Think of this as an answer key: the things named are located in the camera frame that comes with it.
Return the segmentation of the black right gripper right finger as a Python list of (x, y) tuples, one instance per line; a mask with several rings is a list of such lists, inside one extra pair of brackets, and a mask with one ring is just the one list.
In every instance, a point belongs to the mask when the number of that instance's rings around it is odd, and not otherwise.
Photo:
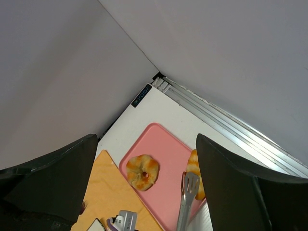
[(263, 167), (203, 134), (196, 148), (214, 230), (307, 230), (306, 178)]

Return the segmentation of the striped croissant roll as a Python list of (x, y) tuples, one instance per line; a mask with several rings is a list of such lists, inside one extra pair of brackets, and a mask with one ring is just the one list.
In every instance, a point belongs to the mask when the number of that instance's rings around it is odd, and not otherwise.
[(192, 150), (192, 152), (190, 154), (190, 157), (188, 159), (188, 163), (187, 163), (187, 166), (186, 166), (186, 172), (192, 172), (195, 175), (199, 176), (200, 184), (199, 184), (198, 193), (197, 193), (195, 199), (198, 200), (198, 201), (204, 200), (205, 199), (205, 191), (204, 191), (204, 187), (203, 187), (203, 182), (202, 182), (202, 177), (201, 177), (198, 155), (197, 155), (196, 149)]

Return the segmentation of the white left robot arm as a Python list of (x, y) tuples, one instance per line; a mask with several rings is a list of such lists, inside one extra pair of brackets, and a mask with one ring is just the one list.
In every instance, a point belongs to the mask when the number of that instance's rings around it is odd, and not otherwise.
[[(200, 177), (192, 172), (182, 174), (181, 201), (177, 222), (177, 231), (185, 231), (188, 227), (192, 203), (199, 191)], [(137, 213), (121, 210), (116, 217), (107, 219), (110, 231), (135, 231)]]

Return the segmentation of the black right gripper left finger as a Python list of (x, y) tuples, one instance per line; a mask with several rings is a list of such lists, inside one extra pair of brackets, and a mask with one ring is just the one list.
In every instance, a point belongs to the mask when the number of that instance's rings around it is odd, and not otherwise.
[(69, 231), (83, 211), (98, 137), (0, 171), (2, 231)]

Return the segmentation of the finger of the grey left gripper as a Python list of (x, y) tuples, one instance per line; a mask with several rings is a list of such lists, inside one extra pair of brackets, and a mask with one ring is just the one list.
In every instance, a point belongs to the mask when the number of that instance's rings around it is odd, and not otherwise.
[(185, 231), (191, 213), (192, 203), (198, 194), (200, 178), (192, 172), (183, 172), (181, 183), (181, 201), (178, 215), (177, 230)]

